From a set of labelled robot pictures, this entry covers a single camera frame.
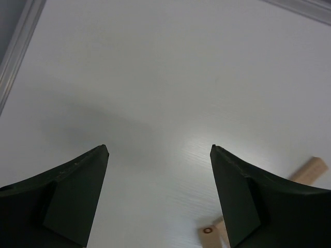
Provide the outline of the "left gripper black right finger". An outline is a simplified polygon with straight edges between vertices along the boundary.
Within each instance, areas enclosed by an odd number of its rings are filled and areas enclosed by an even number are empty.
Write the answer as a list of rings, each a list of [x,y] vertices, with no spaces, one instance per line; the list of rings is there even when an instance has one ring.
[[[231,247],[330,247],[330,190],[293,182],[213,145]]]

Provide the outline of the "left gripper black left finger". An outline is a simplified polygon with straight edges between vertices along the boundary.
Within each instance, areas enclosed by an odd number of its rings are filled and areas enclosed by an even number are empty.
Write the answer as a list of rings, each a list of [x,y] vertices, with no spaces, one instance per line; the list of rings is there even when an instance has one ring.
[[[1,188],[1,247],[87,247],[109,152],[97,146]]]

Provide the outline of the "engraved light wood block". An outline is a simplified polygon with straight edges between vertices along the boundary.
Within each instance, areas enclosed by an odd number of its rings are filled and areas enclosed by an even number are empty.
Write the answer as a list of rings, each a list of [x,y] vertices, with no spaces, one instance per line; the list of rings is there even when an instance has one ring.
[[[327,171],[328,166],[323,159],[319,157],[312,157],[303,166],[301,166],[289,178],[289,180],[304,185],[312,185]]]

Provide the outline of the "long light wood block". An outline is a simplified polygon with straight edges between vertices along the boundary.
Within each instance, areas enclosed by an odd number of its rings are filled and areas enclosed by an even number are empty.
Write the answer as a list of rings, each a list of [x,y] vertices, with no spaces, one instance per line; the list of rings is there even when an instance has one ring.
[[[222,216],[211,225],[199,228],[198,236],[202,248],[230,247],[227,229]]]

